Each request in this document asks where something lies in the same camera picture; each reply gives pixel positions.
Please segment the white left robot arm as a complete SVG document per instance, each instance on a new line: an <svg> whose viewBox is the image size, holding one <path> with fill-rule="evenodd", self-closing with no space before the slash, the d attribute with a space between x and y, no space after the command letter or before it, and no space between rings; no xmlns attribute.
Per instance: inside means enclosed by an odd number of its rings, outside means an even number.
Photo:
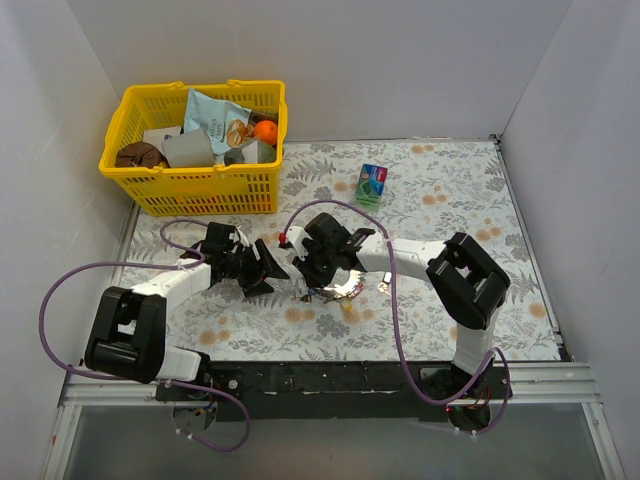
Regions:
<svg viewBox="0 0 640 480"><path fill-rule="evenodd" d="M203 240L175 264L130 288L106 289L85 350L85 365L99 373L148 384L178 381L193 400L213 386L204 354L166 343L167 319L187 300L223 280L235 280L247 298L270 294L268 279L288 280L263 240L251 242L239 228L211 222Z"/></svg>

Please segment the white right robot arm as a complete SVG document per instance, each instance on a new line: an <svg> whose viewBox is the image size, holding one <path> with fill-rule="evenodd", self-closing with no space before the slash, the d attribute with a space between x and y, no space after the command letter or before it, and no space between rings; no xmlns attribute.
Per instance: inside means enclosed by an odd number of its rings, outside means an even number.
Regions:
<svg viewBox="0 0 640 480"><path fill-rule="evenodd" d="M339 270L430 282L457 323L454 389L469 398L486 389L495 319L510 279L470 235L457 232L445 241L389 240L370 228L349 232L321 213L304 227L288 227L280 234L280 246L295 251L293 265L305 284L317 290L329 286Z"/></svg>

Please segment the large metal key ring disc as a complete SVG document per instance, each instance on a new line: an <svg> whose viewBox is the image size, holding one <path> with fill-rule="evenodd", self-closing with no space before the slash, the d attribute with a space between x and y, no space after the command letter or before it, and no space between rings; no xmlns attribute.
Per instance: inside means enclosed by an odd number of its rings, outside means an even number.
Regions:
<svg viewBox="0 0 640 480"><path fill-rule="evenodd" d="M332 286L324 287L318 291L326 302L338 301L342 299L352 300L358 296L364 289L364 273L351 270L349 272L349 278L344 284L334 284Z"/></svg>

